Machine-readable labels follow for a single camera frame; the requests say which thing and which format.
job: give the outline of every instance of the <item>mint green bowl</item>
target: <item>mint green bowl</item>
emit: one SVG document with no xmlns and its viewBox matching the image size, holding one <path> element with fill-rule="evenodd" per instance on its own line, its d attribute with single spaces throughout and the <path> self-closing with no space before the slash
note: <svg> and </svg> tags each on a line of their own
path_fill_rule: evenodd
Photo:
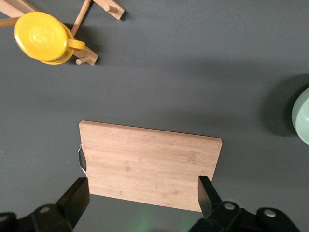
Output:
<svg viewBox="0 0 309 232">
<path fill-rule="evenodd" d="M 309 88 L 295 101 L 292 122 L 298 136 L 309 145 Z"/>
</svg>

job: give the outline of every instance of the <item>yellow cup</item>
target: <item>yellow cup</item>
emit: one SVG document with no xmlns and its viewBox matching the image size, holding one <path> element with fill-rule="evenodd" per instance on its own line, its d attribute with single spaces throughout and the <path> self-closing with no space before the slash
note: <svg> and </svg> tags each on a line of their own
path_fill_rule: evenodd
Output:
<svg viewBox="0 0 309 232">
<path fill-rule="evenodd" d="M 30 12 L 18 19 L 14 35 L 20 49 L 46 64 L 62 64 L 85 43 L 74 39 L 70 30 L 56 18 L 43 12 Z"/>
</svg>

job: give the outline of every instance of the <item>gray tabletop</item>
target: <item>gray tabletop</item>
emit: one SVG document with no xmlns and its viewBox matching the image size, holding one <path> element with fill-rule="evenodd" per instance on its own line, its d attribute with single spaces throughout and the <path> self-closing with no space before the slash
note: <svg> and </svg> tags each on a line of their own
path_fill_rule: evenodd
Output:
<svg viewBox="0 0 309 232">
<path fill-rule="evenodd" d="M 68 26 L 83 3 L 30 2 Z M 0 211 L 25 216 L 83 176 L 78 124 L 92 120 L 222 138 L 221 197 L 306 231 L 309 146 L 291 109 L 309 87 L 309 1 L 118 3 L 123 21 L 92 4 L 76 34 L 94 67 L 35 61 L 0 29 Z M 185 232 L 201 217 L 91 195 L 75 231 Z"/>
</svg>

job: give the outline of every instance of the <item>screw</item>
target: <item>screw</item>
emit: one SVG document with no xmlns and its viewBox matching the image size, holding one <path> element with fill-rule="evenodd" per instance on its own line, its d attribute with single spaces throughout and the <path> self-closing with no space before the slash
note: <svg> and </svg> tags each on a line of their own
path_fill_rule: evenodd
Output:
<svg viewBox="0 0 309 232">
<path fill-rule="evenodd" d="M 0 222 L 5 221 L 6 219 L 8 219 L 8 216 L 7 216 L 7 215 L 1 216 L 1 217 L 0 217 Z"/>
<path fill-rule="evenodd" d="M 225 204 L 224 204 L 224 207 L 225 207 L 226 209 L 228 209 L 228 210 L 233 210 L 233 209 L 235 209 L 235 206 L 234 206 L 233 204 L 231 204 L 231 203 L 225 203 Z"/>
<path fill-rule="evenodd" d="M 43 213 L 46 213 L 46 212 L 49 211 L 49 210 L 50 210 L 50 208 L 47 207 L 47 206 L 45 206 L 45 207 L 43 207 L 42 209 L 40 209 L 40 213 L 43 214 Z"/>
<path fill-rule="evenodd" d="M 274 218 L 276 216 L 276 213 L 274 211 L 270 210 L 270 209 L 264 210 L 264 214 L 269 216 L 269 217 L 272 217 L 272 218 Z"/>
</svg>

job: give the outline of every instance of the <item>wooden cutting board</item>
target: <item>wooden cutting board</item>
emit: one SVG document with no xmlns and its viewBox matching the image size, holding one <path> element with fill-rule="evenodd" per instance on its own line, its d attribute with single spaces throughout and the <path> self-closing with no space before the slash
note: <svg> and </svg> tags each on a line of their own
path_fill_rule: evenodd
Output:
<svg viewBox="0 0 309 232">
<path fill-rule="evenodd" d="M 221 139 L 82 121 L 91 194 L 201 211 L 199 176 L 212 180 Z"/>
</svg>

